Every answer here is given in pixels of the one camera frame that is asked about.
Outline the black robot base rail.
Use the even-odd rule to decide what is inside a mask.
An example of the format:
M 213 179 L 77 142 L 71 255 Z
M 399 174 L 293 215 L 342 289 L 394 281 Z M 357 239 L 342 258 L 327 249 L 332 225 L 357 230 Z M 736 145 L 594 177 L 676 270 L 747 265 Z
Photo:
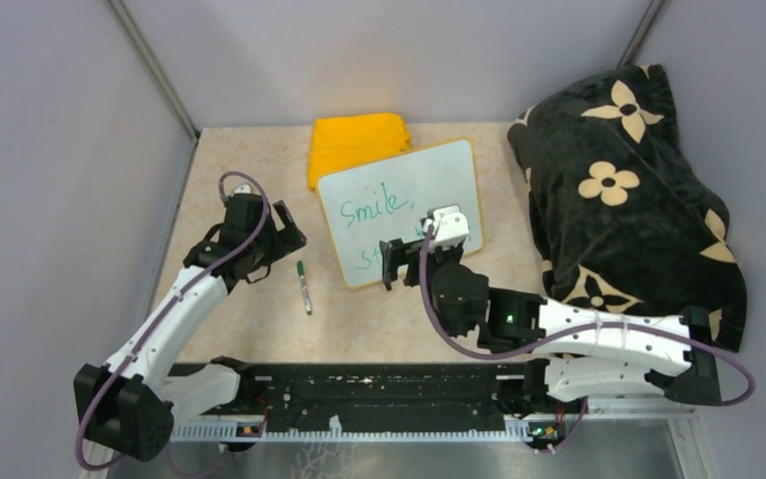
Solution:
M 220 441 L 522 441 L 558 446 L 586 410 L 548 394 L 544 362 L 247 364 L 240 391 L 194 418 Z

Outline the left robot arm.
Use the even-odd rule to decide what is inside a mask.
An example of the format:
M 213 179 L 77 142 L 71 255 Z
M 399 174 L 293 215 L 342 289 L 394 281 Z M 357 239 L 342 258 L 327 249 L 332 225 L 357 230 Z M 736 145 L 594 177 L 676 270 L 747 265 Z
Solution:
M 223 221 L 190 249 L 161 305 L 103 365 L 86 364 L 75 375 L 77 451 L 92 441 L 148 462 L 177 425 L 221 406 L 244 413 L 256 405 L 253 370 L 239 360 L 221 356 L 186 376 L 172 374 L 193 334 L 240 282 L 253 284 L 253 273 L 269 272 L 307 243 L 283 201 L 236 193 L 223 205 Z

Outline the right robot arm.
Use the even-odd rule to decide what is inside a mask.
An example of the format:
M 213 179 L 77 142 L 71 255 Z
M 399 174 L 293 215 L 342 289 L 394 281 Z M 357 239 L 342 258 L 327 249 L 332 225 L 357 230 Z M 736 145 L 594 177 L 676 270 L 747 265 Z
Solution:
M 458 246 L 424 252 L 420 241 L 382 241 L 386 288 L 407 269 L 407 286 L 421 289 L 435 332 L 461 354 L 500 360 L 539 357 L 522 384 L 535 411 L 586 396 L 656 395 L 682 404 L 723 400 L 709 318 L 689 307 L 667 316 L 611 313 L 548 297 L 496 288 L 461 263 Z

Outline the yellow-framed whiteboard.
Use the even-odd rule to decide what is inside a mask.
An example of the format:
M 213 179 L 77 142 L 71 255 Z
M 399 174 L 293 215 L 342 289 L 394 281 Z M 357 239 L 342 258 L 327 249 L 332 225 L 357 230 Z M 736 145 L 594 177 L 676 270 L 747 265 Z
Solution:
M 485 244 L 475 156 L 467 139 L 325 175 L 316 190 L 349 288 L 380 281 L 379 242 L 418 240 L 420 220 L 435 208 L 461 208 L 470 229 L 465 253 Z

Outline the green whiteboard marker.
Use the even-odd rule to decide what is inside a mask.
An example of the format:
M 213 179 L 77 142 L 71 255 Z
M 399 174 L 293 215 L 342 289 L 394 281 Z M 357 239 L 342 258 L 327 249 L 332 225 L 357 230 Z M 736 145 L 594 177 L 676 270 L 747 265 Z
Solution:
M 308 290 L 306 275 L 305 277 L 298 277 L 298 278 L 299 278 L 299 284 L 301 288 L 305 312 L 308 316 L 311 316 L 313 314 L 313 308 L 312 308 L 311 296 Z

